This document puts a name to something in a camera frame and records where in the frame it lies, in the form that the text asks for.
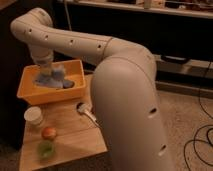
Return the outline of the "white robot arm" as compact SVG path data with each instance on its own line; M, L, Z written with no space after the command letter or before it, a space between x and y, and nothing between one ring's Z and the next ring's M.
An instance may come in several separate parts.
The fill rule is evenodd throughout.
M55 29L49 14L34 8L10 24L39 67L35 82L59 88L65 73L53 68L59 52L93 64L94 112L114 171L175 171L159 111L155 57L144 46L111 36Z

